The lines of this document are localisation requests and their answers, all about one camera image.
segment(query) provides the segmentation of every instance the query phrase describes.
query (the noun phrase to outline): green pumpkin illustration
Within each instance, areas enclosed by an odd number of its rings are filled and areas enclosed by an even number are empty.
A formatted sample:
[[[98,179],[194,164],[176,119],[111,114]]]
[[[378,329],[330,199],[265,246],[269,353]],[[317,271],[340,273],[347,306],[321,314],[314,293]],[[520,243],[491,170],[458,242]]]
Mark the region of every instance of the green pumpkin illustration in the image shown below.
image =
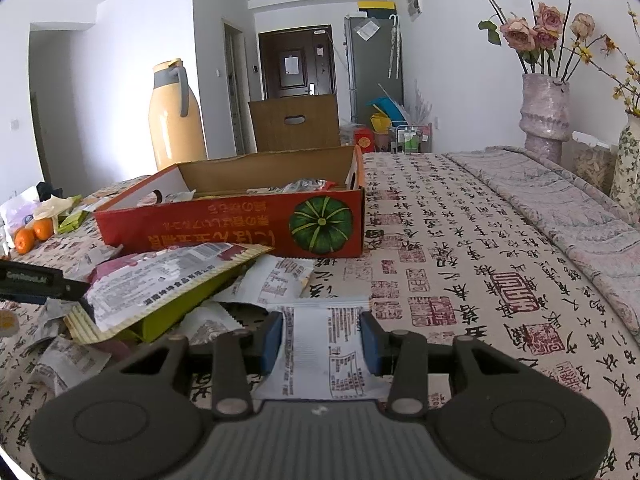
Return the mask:
[[[339,251],[353,233],[353,214],[340,200],[315,196],[296,206],[289,217],[295,242],[313,254]]]

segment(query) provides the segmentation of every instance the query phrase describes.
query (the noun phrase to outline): red box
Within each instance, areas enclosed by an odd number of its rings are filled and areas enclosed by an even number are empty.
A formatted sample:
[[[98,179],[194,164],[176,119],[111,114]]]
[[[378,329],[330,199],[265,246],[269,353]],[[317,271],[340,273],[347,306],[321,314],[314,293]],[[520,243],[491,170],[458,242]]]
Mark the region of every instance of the red box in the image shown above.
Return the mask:
[[[368,128],[358,128],[353,133],[353,143],[359,146],[363,153],[376,151],[376,137]]]
[[[330,180],[327,191],[247,194],[300,178]],[[196,190],[190,202],[136,206]],[[99,207],[106,244],[141,253],[205,242],[263,244],[296,258],[357,258],[364,236],[364,164],[357,146],[251,155],[175,164]]]

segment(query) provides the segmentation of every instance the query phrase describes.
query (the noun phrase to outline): floral vase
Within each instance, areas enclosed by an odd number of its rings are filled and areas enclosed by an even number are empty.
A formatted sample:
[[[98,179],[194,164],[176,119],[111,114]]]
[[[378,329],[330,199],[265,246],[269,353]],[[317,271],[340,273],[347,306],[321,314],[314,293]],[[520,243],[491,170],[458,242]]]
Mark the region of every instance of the floral vase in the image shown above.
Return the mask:
[[[569,130],[569,83],[544,74],[522,75],[520,129],[527,134],[524,147],[560,164],[562,143]]]
[[[632,214],[640,209],[640,118],[628,114],[620,133],[611,198]]]

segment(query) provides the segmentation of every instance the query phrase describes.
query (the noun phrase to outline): brown door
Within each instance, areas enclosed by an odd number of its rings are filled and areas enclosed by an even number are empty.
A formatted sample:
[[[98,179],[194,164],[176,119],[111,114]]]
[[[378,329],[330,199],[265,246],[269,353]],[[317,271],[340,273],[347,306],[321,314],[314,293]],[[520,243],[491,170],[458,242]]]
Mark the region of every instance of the brown door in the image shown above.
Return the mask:
[[[331,25],[260,34],[267,99],[335,93]]]

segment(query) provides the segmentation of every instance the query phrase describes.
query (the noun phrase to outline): brown cardboard box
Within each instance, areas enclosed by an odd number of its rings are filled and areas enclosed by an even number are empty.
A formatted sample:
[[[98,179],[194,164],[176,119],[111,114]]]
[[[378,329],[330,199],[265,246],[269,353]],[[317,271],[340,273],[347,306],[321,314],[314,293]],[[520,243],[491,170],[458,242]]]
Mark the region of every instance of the brown cardboard box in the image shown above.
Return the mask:
[[[252,101],[249,108],[259,152],[340,146],[334,94]]]
[[[300,178],[325,191],[247,194]],[[196,200],[136,207],[158,190],[196,190]],[[364,236],[364,164],[357,146],[253,153],[175,164],[117,195],[95,213],[105,243],[126,253],[205,242],[262,244],[296,258],[357,258]]]

